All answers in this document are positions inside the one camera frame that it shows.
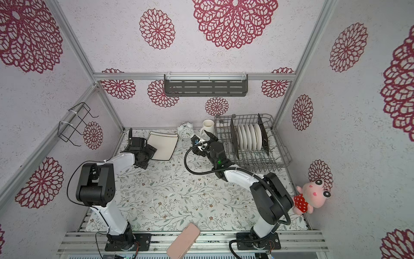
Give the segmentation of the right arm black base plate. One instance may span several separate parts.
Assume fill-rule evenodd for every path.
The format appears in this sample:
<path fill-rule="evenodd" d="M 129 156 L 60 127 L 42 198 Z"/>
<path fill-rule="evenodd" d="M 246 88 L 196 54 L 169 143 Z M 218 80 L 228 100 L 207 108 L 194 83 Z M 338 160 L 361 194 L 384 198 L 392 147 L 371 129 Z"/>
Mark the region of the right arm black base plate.
<path fill-rule="evenodd" d="M 281 243 L 278 234 L 270 232 L 264 237 L 252 233 L 237 233 L 238 250 L 280 250 Z"/>

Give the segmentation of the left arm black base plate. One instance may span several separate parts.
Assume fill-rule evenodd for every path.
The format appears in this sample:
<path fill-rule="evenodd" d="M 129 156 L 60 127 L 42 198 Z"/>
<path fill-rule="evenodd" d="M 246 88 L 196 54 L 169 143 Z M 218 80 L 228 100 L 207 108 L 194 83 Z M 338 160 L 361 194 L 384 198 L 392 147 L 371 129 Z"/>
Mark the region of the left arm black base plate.
<path fill-rule="evenodd" d="M 107 235 L 105 251 L 148 251 L 151 234 Z"/>

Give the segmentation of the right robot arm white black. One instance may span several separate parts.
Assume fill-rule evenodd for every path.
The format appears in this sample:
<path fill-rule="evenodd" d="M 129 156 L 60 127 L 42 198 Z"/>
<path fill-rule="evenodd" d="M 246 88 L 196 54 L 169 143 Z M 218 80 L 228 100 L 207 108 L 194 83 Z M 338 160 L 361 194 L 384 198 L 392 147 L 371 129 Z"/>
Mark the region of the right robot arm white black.
<path fill-rule="evenodd" d="M 192 147 L 184 155 L 186 170 L 194 175 L 215 174 L 219 179 L 234 183 L 251 193 L 259 213 L 250 234 L 254 242 L 268 238 L 281 225 L 291 225 L 289 211 L 293 208 L 294 202 L 276 174 L 263 175 L 239 167 L 226 156 L 223 143 L 214 134 L 208 132 L 207 135 L 209 140 L 195 134 L 190 138 Z M 187 157 L 191 152 L 207 158 L 212 164 L 212 169 L 204 172 L 190 169 Z"/>

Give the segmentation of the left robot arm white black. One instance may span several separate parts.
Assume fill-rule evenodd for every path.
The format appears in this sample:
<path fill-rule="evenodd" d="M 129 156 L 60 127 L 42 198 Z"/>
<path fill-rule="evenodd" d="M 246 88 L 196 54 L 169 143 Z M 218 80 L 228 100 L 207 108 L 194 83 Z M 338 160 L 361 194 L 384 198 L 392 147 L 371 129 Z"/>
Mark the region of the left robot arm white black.
<path fill-rule="evenodd" d="M 134 148 L 103 162 L 88 161 L 80 168 L 75 196 L 81 205 L 91 208 L 106 224 L 106 251 L 149 250 L 152 236 L 133 234 L 130 222 L 123 217 L 114 201 L 115 173 L 148 161 L 146 154 Z"/>

